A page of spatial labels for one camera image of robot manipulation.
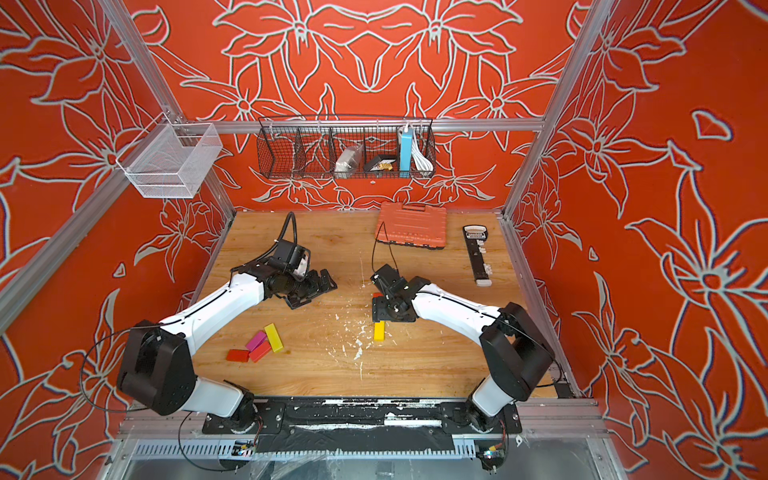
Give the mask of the yellow long block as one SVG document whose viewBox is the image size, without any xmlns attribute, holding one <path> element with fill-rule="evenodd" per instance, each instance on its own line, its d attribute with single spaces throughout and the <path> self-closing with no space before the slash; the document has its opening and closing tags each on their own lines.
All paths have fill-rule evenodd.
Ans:
<svg viewBox="0 0 768 480">
<path fill-rule="evenodd" d="M 284 349 L 283 341 L 274 323 L 266 325 L 264 332 L 273 352 L 277 353 Z"/>
<path fill-rule="evenodd" d="M 375 342 L 383 342 L 386 338 L 386 323 L 384 321 L 376 322 L 374 324 L 374 335 L 373 335 Z"/>
</svg>

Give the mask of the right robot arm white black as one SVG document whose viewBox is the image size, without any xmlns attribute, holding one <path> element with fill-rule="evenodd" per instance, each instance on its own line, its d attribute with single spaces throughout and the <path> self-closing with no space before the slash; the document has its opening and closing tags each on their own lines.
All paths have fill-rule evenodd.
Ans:
<svg viewBox="0 0 768 480">
<path fill-rule="evenodd" d="M 463 335 L 482 349 L 489 375 L 468 397 L 468 413 L 478 420 L 496 417 L 538 388 L 556 356 L 527 311 L 510 302 L 488 306 L 454 295 L 422 277 L 410 280 L 385 264 L 371 281 L 379 295 L 376 321 L 432 321 Z"/>
</svg>

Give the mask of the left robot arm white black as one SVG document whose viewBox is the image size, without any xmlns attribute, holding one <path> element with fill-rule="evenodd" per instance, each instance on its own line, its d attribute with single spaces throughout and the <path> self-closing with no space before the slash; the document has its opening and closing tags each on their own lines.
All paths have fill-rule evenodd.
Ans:
<svg viewBox="0 0 768 480">
<path fill-rule="evenodd" d="M 279 240 L 260 257 L 231 269 L 213 293 L 159 323 L 142 321 L 128 336 L 118 390 L 155 413 L 200 412 L 235 422 L 255 421 L 247 389 L 201 377 L 193 356 L 214 334 L 246 310 L 276 297 L 294 310 L 337 288 L 326 269 L 310 268 L 311 252 Z"/>
</svg>

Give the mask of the yellow long block front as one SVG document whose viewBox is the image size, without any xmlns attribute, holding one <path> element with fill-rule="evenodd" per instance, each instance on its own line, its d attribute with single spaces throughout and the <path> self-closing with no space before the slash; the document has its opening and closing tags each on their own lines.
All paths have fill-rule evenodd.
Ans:
<svg viewBox="0 0 768 480">
<path fill-rule="evenodd" d="M 273 352 L 277 353 L 284 349 L 283 341 L 274 323 L 266 325 L 264 332 Z"/>
</svg>

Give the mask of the magenta block front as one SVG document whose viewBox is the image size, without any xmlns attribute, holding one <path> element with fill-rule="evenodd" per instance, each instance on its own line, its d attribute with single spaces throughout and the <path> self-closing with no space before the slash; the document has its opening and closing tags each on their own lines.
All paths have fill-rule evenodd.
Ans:
<svg viewBox="0 0 768 480">
<path fill-rule="evenodd" d="M 247 343 L 246 349 L 252 352 L 261 347 L 261 345 L 267 340 L 267 335 L 264 331 L 258 331 Z"/>
</svg>

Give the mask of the red long block front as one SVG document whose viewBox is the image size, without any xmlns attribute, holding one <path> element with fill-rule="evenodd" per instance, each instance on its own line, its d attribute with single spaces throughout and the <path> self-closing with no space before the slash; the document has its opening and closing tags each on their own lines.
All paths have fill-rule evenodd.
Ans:
<svg viewBox="0 0 768 480">
<path fill-rule="evenodd" d="M 265 341 L 249 353 L 249 359 L 254 363 L 259 362 L 271 351 L 272 351 L 272 347 L 270 343 L 268 341 Z"/>
</svg>

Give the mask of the red plastic tool case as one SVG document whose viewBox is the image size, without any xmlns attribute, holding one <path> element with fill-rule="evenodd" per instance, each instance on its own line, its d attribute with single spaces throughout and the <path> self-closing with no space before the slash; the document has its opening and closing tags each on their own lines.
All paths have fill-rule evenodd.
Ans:
<svg viewBox="0 0 768 480">
<path fill-rule="evenodd" d="M 447 244 L 447 209 L 403 203 L 381 204 L 376 240 L 403 246 L 443 249 Z"/>
</svg>

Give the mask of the red flat block front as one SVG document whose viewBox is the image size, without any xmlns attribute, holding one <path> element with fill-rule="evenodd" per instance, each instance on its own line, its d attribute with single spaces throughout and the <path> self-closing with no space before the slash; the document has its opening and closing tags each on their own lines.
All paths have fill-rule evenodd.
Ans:
<svg viewBox="0 0 768 480">
<path fill-rule="evenodd" d="M 250 352 L 243 349 L 230 349 L 226 355 L 228 362 L 247 363 L 249 359 Z"/>
</svg>

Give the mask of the black strip tool with white end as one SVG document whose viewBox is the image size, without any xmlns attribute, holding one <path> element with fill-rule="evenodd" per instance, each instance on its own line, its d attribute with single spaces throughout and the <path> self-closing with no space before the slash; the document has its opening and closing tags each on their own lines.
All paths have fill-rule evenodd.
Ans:
<svg viewBox="0 0 768 480">
<path fill-rule="evenodd" d="M 463 237 L 470 261 L 474 282 L 479 287 L 490 287 L 489 267 L 484 260 L 485 242 L 488 239 L 488 229 L 484 225 L 465 225 L 462 227 Z"/>
</svg>

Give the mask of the silver bag in basket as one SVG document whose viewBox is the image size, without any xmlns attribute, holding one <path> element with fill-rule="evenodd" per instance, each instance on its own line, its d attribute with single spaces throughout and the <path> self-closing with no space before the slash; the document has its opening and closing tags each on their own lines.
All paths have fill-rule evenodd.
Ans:
<svg viewBox="0 0 768 480">
<path fill-rule="evenodd" d="M 363 147 L 361 145 L 352 145 L 343 150 L 337 158 L 333 174 L 335 178 L 348 179 L 358 169 L 363 157 Z"/>
</svg>

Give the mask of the black box in basket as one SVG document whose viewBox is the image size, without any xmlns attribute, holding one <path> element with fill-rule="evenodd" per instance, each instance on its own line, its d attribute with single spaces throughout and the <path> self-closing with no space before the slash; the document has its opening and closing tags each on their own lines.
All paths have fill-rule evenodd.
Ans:
<svg viewBox="0 0 768 480">
<path fill-rule="evenodd" d="M 369 174 L 384 174 L 392 172 L 398 165 L 398 157 L 392 154 L 379 154 L 364 165 L 364 172 Z"/>
</svg>

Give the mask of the light blue box in basket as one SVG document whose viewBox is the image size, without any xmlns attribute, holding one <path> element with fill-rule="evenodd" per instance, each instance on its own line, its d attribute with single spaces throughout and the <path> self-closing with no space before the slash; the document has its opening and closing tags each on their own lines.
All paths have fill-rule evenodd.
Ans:
<svg viewBox="0 0 768 480">
<path fill-rule="evenodd" d="M 399 177 L 408 178 L 411 171 L 413 132 L 404 129 L 399 132 Z"/>
</svg>

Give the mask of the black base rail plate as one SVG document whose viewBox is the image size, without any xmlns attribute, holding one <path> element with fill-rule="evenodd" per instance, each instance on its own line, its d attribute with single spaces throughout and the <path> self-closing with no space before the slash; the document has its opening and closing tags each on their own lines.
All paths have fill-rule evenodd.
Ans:
<svg viewBox="0 0 768 480">
<path fill-rule="evenodd" d="M 256 417 L 237 431 L 230 420 L 208 414 L 205 435 L 235 435 L 256 442 L 258 453 L 457 454 L 504 445 L 522 432 L 517 408 L 494 417 L 466 399 L 376 397 L 262 397 Z"/>
</svg>

